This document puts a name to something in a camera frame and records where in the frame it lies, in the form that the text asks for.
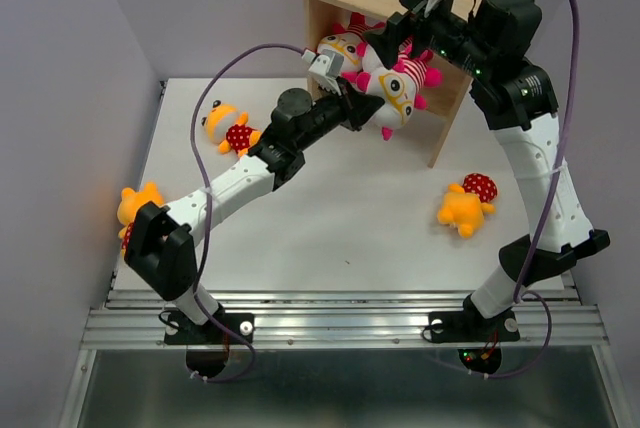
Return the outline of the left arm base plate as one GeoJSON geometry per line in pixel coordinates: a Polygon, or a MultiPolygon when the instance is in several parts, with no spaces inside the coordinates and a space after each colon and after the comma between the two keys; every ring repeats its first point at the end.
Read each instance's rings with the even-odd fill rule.
{"type": "MultiPolygon", "coordinates": [[[[234,346],[242,344],[241,341],[221,331],[210,321],[204,325],[194,324],[177,309],[161,311],[158,319],[165,326],[164,343],[169,346],[234,346]]],[[[225,313],[219,318],[219,321],[246,342],[253,341],[255,316],[252,313],[225,313]]]]}

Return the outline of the white pink plush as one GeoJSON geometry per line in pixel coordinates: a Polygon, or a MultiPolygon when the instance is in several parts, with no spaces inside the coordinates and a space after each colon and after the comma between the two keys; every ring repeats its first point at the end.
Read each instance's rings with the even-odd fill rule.
{"type": "Polygon", "coordinates": [[[401,59],[392,68],[386,68],[379,59],[375,50],[366,42],[362,42],[357,46],[357,54],[361,57],[361,71],[356,77],[356,81],[363,81],[367,73],[369,75],[384,75],[389,73],[402,73],[404,71],[404,63],[401,59]]]}
{"type": "Polygon", "coordinates": [[[328,50],[341,55],[343,57],[341,76],[349,81],[354,81],[362,71],[362,61],[366,50],[363,34],[383,26],[382,22],[370,25],[364,15],[352,12],[347,25],[340,23],[332,25],[329,34],[320,40],[316,51],[321,53],[328,50]]]}
{"type": "Polygon", "coordinates": [[[427,101],[420,91],[424,87],[439,86],[443,79],[441,72],[430,65],[434,57],[432,52],[425,51],[417,58],[411,58],[410,54],[411,45],[399,52],[398,59],[404,63],[402,73],[365,73],[363,81],[357,82],[355,79],[359,91],[385,100],[385,104],[371,118],[371,122],[380,129],[385,141],[390,140],[393,133],[409,121],[415,110],[428,108],[427,101]]]}

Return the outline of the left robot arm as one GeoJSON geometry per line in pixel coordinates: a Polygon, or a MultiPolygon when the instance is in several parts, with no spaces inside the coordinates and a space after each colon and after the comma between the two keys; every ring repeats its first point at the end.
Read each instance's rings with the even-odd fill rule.
{"type": "Polygon", "coordinates": [[[201,285],[211,231],[255,199],[291,180],[305,163],[304,152],[342,126],[359,131],[383,106],[382,98],[339,80],[338,91],[313,99],[302,88],[280,94],[258,142],[234,165],[202,188],[159,206],[147,202],[128,231],[125,263],[163,300],[188,319],[199,341],[220,334],[223,310],[201,285]]]}

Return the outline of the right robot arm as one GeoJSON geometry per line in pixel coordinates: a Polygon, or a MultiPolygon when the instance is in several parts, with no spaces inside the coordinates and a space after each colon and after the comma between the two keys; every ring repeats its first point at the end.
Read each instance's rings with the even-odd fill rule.
{"type": "Polygon", "coordinates": [[[529,234],[502,247],[499,265],[459,311],[439,312],[433,339],[482,338],[524,289],[573,268],[610,244],[578,200],[561,150],[558,102],[544,69],[526,52],[541,22],[535,0],[480,0],[461,18],[454,0],[401,0],[404,13],[365,33],[365,41],[390,68],[400,45],[412,56],[430,50],[472,79],[470,96],[504,150],[521,194],[529,234]]]}

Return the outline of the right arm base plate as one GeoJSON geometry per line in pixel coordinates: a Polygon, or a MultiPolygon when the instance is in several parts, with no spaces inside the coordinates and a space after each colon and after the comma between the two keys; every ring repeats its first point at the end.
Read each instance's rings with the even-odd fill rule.
{"type": "Polygon", "coordinates": [[[484,343],[497,336],[498,342],[516,342],[520,332],[512,310],[485,319],[467,311],[436,311],[428,315],[421,337],[435,344],[484,343]]]}

